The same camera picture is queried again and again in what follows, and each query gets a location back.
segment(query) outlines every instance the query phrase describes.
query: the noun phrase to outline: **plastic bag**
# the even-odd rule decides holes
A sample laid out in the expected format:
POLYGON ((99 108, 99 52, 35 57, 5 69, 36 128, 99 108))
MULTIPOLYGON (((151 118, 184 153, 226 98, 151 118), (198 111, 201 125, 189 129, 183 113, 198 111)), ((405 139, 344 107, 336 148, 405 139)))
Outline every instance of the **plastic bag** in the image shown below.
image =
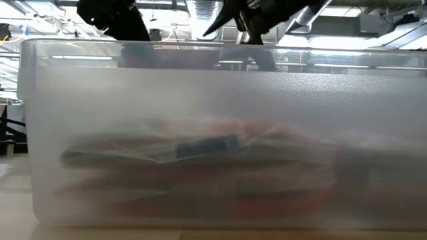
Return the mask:
POLYGON ((263 203, 276 206, 266 211, 270 218, 315 209, 336 181, 335 145, 282 123, 145 120, 124 128, 130 126, 77 139, 63 153, 64 166, 105 174, 56 193, 121 216, 256 218, 253 207, 263 203))
POLYGON ((338 191, 387 218, 427 213, 427 144, 372 133, 340 137, 338 191))

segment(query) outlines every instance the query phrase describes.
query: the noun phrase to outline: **ceiling pipe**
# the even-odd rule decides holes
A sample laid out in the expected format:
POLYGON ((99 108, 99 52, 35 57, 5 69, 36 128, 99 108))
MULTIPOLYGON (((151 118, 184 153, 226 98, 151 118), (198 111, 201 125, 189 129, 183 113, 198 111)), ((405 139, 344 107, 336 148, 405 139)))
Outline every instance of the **ceiling pipe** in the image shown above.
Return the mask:
POLYGON ((11 52, 1 52, 0 51, 0 58, 6 57, 6 58, 19 58, 19 53, 11 53, 11 52))
POLYGON ((220 40, 220 29, 205 37, 203 34, 215 21, 223 3, 210 0, 187 0, 186 3, 190 14, 191 38, 198 41, 220 40))
MULTIPOLYGON (((56 5, 60 7, 75 7, 77 2, 78 0, 55 0, 56 5)), ((138 1, 136 6, 138 9, 187 11, 185 3, 180 0, 173 0, 170 3, 158 0, 138 1)))

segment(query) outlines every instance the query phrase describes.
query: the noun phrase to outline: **ductwork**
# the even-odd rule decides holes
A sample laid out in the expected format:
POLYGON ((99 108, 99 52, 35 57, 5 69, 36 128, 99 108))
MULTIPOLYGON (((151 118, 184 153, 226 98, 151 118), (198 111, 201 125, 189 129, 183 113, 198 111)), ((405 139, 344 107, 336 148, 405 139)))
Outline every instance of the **ductwork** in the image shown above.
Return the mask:
MULTIPOLYGON (((55 3, 60 7, 75 7, 79 0, 55 0, 55 3)), ((145 0, 137 1, 136 6, 138 9, 157 9, 157 10, 178 10, 187 11, 183 0, 163 1, 163 0, 145 0)))
POLYGON ((221 1, 187 0, 190 14, 191 38, 198 41, 217 41, 220 39, 220 30, 203 37, 206 29, 215 21, 222 8, 221 1))
POLYGON ((421 5, 417 9, 416 13, 420 19, 427 19, 427 0, 421 1, 421 5))

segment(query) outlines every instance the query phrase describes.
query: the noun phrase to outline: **plastic storage bin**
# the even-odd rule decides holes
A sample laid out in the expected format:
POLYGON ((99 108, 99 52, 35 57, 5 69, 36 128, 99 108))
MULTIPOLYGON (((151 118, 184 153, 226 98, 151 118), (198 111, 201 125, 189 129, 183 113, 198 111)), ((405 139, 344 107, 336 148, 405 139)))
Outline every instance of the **plastic storage bin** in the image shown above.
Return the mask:
POLYGON ((22 44, 34 212, 70 226, 427 229, 426 55, 22 44))

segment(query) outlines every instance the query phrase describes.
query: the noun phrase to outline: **wooden surface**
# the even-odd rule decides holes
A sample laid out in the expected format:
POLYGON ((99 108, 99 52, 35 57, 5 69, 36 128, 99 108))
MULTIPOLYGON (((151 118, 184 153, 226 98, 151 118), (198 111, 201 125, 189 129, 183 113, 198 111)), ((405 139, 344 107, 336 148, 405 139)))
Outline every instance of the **wooden surface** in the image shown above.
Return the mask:
POLYGON ((427 239, 423 232, 371 231, 181 231, 65 229, 38 224, 33 215, 25 155, 0 159, 0 240, 255 240, 255 239, 427 239))

